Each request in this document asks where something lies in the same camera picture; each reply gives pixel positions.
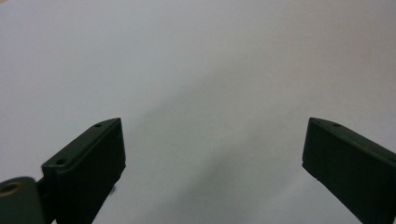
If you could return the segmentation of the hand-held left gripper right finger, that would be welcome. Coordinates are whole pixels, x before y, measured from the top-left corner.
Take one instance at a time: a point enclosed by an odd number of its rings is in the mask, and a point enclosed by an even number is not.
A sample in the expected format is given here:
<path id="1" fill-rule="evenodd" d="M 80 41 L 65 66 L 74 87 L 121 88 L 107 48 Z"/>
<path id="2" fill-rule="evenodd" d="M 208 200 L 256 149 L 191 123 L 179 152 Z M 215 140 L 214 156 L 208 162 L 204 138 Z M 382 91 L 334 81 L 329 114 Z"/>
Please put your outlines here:
<path id="1" fill-rule="evenodd" d="M 396 221 L 396 154 L 326 119 L 308 121 L 303 167 L 362 224 Z"/>

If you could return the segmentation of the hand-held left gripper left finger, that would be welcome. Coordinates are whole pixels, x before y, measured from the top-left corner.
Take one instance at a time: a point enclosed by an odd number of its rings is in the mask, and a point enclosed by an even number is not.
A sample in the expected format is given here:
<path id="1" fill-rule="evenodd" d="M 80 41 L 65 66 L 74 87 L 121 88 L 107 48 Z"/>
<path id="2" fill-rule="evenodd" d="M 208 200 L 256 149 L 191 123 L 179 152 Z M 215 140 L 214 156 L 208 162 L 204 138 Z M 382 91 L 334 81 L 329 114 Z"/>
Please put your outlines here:
<path id="1" fill-rule="evenodd" d="M 92 224 L 125 167 L 121 119 L 91 126 L 42 164 L 46 220 Z"/>

